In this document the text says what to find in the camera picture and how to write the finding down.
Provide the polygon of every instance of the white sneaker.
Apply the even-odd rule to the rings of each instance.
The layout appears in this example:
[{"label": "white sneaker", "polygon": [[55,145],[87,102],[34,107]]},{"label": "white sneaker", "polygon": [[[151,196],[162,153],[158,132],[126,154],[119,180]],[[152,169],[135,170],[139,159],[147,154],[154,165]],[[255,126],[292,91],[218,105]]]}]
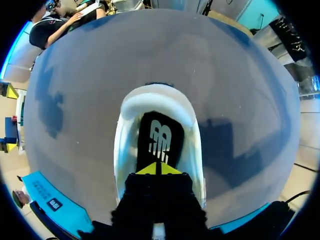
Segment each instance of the white sneaker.
[{"label": "white sneaker", "polygon": [[125,181],[161,160],[192,179],[192,190],[202,208],[206,186],[202,168],[199,126],[187,97],[165,84],[131,91],[123,100],[114,139],[114,176],[117,203]]}]

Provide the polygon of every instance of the sneaker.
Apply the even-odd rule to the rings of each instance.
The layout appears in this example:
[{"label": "sneaker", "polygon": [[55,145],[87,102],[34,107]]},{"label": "sneaker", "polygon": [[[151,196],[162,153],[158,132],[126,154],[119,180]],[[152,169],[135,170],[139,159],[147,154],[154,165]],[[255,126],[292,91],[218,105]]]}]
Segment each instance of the sneaker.
[{"label": "sneaker", "polygon": [[117,203],[130,173],[160,162],[189,174],[192,190],[204,208],[206,186],[196,114],[187,97],[172,86],[149,84],[124,98],[113,156]]}]

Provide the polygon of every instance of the black t-shirt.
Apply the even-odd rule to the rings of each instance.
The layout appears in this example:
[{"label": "black t-shirt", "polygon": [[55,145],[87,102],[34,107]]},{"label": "black t-shirt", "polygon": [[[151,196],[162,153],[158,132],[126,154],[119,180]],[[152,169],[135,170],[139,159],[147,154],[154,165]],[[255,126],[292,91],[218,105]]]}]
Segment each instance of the black t-shirt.
[{"label": "black t-shirt", "polygon": [[[54,34],[63,24],[66,23],[66,19],[60,19],[58,15],[53,14],[47,17],[44,17],[36,23],[31,31],[29,36],[29,41],[33,46],[36,46],[41,49],[46,49],[46,43],[48,41],[48,38]],[[68,30],[64,31],[63,34],[61,34],[61,37],[66,35]]]}]

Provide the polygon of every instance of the new balance logo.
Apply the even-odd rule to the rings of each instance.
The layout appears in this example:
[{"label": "new balance logo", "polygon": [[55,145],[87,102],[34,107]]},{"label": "new balance logo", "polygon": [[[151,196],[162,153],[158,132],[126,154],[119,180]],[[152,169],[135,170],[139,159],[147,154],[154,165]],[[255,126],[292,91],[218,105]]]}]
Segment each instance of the new balance logo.
[{"label": "new balance logo", "polygon": [[171,143],[171,130],[167,125],[161,126],[158,120],[151,122],[150,138],[153,140],[149,143],[149,153],[155,155],[162,162],[168,163],[168,151]]}]

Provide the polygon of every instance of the blue sign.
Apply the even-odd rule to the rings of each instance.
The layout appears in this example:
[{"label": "blue sign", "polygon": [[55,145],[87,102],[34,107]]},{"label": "blue sign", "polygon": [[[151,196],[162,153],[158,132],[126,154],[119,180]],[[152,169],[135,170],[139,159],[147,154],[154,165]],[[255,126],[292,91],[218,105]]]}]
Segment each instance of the blue sign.
[{"label": "blue sign", "polygon": [[94,229],[87,211],[58,191],[39,171],[22,177],[30,195],[60,228],[80,239],[77,230]]}]

